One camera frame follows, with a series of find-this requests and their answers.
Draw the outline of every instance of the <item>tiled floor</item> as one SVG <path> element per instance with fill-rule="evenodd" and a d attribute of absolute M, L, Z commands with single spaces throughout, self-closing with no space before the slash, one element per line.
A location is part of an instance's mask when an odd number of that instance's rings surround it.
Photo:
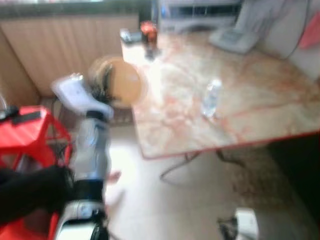
<path fill-rule="evenodd" d="M 242 174 L 237 166 L 220 162 L 214 152 L 200 154 L 189 165 L 170 173 L 166 177 L 167 182 L 163 182 L 159 179 L 161 172 L 182 161 L 181 157 L 143 160 L 133 126 L 114 127 L 110 134 L 112 168 L 122 170 L 122 177 L 116 185 L 107 187 L 105 196 L 109 204 L 110 230 L 120 239 L 222 240 L 217 218 L 231 216 L 236 207 L 255 206 L 289 211 L 302 223 L 301 231 L 305 237 L 301 240 L 319 239 L 303 206 L 290 197 L 289 203 L 287 198 L 283 198 L 283 188 L 288 187 L 285 183 L 281 184 L 280 190 L 269 193 L 275 196 L 264 193 L 266 195 L 262 195 L 261 200 L 253 193 L 243 197 L 235 193 L 233 186 L 237 181 L 245 183 L 246 174 Z M 228 154 L 248 158 L 248 152 L 248 149 L 240 149 L 238 152 L 229 151 Z M 277 182 L 277 178 L 280 178 L 274 177 L 277 167 L 267 164 L 268 158 L 263 157 L 264 148 L 253 148 L 250 154 L 256 156 L 264 169 L 268 166 L 266 172 L 272 172 L 270 178 Z M 251 166 L 253 170 L 259 170 L 257 163 Z"/>

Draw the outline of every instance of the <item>wooden cabinet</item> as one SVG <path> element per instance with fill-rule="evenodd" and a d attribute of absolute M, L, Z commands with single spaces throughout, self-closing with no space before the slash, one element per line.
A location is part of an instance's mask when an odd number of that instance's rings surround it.
<path fill-rule="evenodd" d="M 39 93 L 0 31 L 0 93 L 9 105 L 37 105 Z"/>
<path fill-rule="evenodd" d="M 52 81 L 87 74 L 93 61 L 121 56 L 119 31 L 136 31 L 138 15 L 65 16 L 8 20 L 1 28 L 42 96 L 52 96 Z"/>

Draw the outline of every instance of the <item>table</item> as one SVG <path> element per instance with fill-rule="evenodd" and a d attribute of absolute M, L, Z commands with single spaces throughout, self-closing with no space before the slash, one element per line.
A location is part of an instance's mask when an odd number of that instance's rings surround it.
<path fill-rule="evenodd" d="M 142 155 L 154 159 L 267 143 L 318 132 L 320 88 L 286 60 L 208 43 L 208 32 L 158 37 L 160 54 L 122 44 L 123 58 L 145 77 L 133 106 Z M 222 81 L 218 120 L 201 113 L 207 84 Z"/>

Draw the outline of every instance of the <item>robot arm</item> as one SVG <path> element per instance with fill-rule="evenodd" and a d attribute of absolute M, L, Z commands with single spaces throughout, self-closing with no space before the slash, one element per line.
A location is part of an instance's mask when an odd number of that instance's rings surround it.
<path fill-rule="evenodd" d="M 108 240 L 103 187 L 110 170 L 107 122 L 113 109 L 92 97 L 79 74 L 59 79 L 52 89 L 64 106 L 85 115 L 70 163 L 73 194 L 60 217 L 55 240 Z"/>

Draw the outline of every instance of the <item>plastic water bottle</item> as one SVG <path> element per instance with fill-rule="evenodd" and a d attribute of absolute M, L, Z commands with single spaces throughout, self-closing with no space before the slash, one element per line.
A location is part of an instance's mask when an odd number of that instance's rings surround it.
<path fill-rule="evenodd" d="M 219 79 L 214 79 L 206 87 L 202 100 L 202 114 L 207 118 L 212 118 L 216 113 L 221 88 L 222 83 Z"/>

